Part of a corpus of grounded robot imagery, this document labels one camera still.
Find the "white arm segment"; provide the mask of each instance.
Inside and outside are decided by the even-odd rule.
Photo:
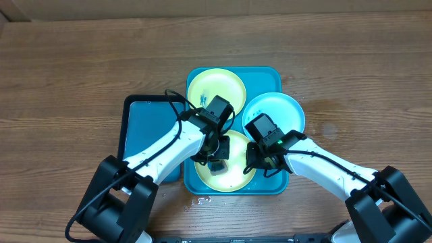
[[[171,142],[178,133],[178,121],[174,127],[161,139],[156,141],[146,150],[124,159],[129,162],[128,167],[134,168],[145,159],[154,155],[157,151],[162,149],[165,145]],[[142,177],[151,176],[153,182],[159,185],[181,162],[185,159],[197,154],[204,143],[205,135],[200,129],[191,124],[189,121],[182,121],[182,133],[180,138],[177,139],[166,151],[161,153],[158,157],[154,158],[150,163],[139,169],[138,173]],[[130,194],[131,192],[123,188],[124,192]]]
[[[366,180],[371,181],[375,178],[372,173],[376,172],[376,170],[354,165],[341,159],[320,148],[310,138],[298,141],[290,150],[314,151],[333,159],[347,169],[356,172]],[[316,182],[342,201],[350,197],[350,193],[353,189],[360,190],[366,186],[364,182],[357,179],[353,180],[351,175],[348,175],[345,171],[342,171],[324,159],[301,154],[287,154],[285,157],[288,162],[288,167],[293,173]]]
[[[343,225],[331,236],[331,243],[361,243],[356,228],[350,221]]]

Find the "black device edge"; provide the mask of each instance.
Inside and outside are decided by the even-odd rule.
[[[170,95],[169,98],[172,102],[180,102],[184,104],[184,100],[177,95]],[[121,128],[119,137],[119,147],[117,151],[117,159],[123,159],[124,149],[126,146],[126,134],[128,133],[130,105],[137,101],[150,101],[150,102],[168,102],[165,95],[149,95],[149,94],[131,94],[124,100],[123,114],[121,115]]]
[[[231,237],[231,238],[154,238],[153,243],[321,243],[327,234],[295,234],[294,236]]]

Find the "plate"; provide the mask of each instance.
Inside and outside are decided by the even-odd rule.
[[[190,83],[188,100],[195,107],[204,107],[219,95],[233,106],[239,114],[246,102],[246,88],[243,81],[233,72],[212,68],[198,74]]]
[[[229,136],[229,159],[224,161],[226,169],[211,172],[207,165],[202,166],[195,163],[195,170],[202,182],[211,189],[219,192],[233,192],[245,187],[254,177],[256,169],[246,175],[243,174],[249,139],[234,130],[229,130],[225,135]]]
[[[304,131],[306,118],[300,104],[286,94],[269,92],[255,97],[244,108],[243,130],[251,141],[253,138],[244,126],[261,113],[267,114],[284,133],[291,130]]]

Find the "wood grain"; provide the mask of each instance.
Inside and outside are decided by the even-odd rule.
[[[402,170],[432,209],[432,12],[6,23],[0,38],[0,242],[65,242],[130,94],[185,93],[199,66],[268,65],[306,133],[353,163]],[[275,196],[163,185],[153,236],[327,232],[344,203],[291,175]],[[73,235],[91,237],[80,226]]]
[[[0,0],[11,21],[432,10],[430,0]]]

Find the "yellow plate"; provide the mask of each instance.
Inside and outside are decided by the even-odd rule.
[[[213,190],[220,192],[233,192],[247,185],[254,177],[256,169],[244,175],[246,167],[246,147],[249,139],[234,130],[229,130],[229,159],[224,161],[226,168],[222,171],[211,172],[209,166],[195,163],[199,178]]]
[[[219,95],[229,101],[236,115],[246,102],[246,88],[243,81],[233,72],[213,68],[198,74],[190,83],[188,100],[195,107],[206,107],[213,98]]]

